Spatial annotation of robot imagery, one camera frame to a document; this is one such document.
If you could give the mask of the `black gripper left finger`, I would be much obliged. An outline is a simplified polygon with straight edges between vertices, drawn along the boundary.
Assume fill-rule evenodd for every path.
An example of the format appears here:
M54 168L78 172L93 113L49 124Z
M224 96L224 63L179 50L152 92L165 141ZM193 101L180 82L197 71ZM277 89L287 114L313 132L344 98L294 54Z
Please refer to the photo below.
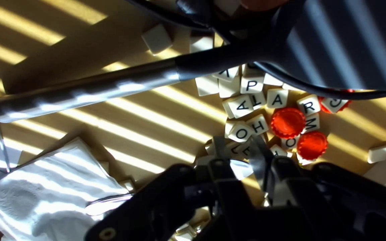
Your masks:
M215 137L212 146L214 159L210 169L216 187L219 205L230 229L231 241L244 241L246 235L242 219L246 197L243 187L231 169L224 140Z

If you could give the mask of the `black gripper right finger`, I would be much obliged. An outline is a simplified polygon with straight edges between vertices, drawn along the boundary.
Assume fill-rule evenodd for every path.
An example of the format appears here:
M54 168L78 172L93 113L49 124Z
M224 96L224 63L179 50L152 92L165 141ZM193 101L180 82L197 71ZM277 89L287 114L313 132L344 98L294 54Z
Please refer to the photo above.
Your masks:
M290 165L286 157L275 156L262 137L250 141L250 164L259 183L266 201L271 207L291 207L283 183L290 177Z

